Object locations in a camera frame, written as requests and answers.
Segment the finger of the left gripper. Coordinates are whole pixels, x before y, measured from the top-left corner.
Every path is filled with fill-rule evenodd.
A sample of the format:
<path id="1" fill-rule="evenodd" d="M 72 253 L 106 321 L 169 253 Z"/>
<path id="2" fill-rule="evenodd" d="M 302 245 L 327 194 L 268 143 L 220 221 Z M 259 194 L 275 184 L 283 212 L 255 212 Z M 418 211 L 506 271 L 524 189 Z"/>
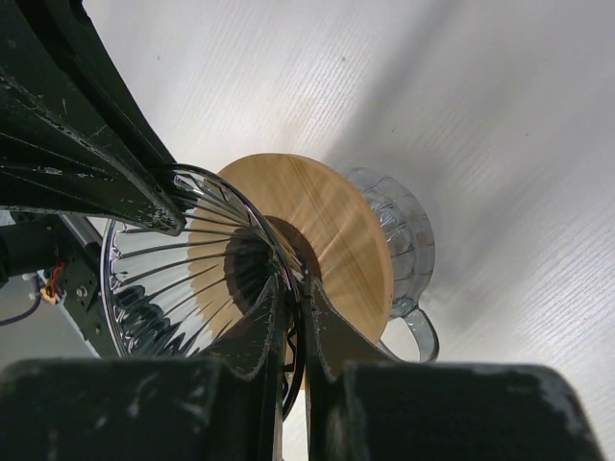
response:
<path id="1" fill-rule="evenodd" d="M 174 159 L 79 1 L 1 5 L 1 206 L 176 235 Z"/>

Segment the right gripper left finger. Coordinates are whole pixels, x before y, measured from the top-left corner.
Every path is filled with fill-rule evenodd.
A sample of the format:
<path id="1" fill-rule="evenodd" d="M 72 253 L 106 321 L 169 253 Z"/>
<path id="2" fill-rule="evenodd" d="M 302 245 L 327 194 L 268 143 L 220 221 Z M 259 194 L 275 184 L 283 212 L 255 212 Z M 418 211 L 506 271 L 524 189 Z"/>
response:
<path id="1" fill-rule="evenodd" d="M 255 379 L 268 365 L 283 367 L 283 284 L 269 277 L 247 313 L 201 355 L 222 361 L 242 379 Z"/>

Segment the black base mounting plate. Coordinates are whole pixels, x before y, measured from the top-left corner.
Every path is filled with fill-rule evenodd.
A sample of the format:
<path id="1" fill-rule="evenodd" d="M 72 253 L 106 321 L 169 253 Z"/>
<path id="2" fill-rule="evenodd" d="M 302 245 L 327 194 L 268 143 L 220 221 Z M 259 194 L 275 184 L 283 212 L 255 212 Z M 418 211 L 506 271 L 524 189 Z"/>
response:
<path id="1" fill-rule="evenodd" d="M 1 213 L 1 362 L 111 357 L 101 236 L 83 217 Z"/>

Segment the grey glass server carafe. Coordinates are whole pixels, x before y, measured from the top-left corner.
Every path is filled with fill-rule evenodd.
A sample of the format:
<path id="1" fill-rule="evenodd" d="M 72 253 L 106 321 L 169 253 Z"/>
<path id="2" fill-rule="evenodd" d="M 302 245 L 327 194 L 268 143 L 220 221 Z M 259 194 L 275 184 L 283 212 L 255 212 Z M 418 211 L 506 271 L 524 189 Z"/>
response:
<path id="1" fill-rule="evenodd" d="M 402 320 L 418 347 L 419 361 L 433 362 L 439 338 L 419 306 L 435 263 L 431 222 L 416 197 L 396 179 L 376 170 L 355 167 L 341 171 L 366 200 L 383 231 L 393 268 L 391 320 Z"/>

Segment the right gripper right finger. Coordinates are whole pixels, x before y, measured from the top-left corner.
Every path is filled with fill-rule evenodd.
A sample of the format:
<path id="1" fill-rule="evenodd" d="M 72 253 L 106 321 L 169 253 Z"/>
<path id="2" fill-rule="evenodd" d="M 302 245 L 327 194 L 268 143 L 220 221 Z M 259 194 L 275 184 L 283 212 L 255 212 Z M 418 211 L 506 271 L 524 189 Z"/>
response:
<path id="1" fill-rule="evenodd" d="M 319 278 L 307 278 L 305 294 L 307 382 L 349 380 L 399 366 L 333 307 Z"/>

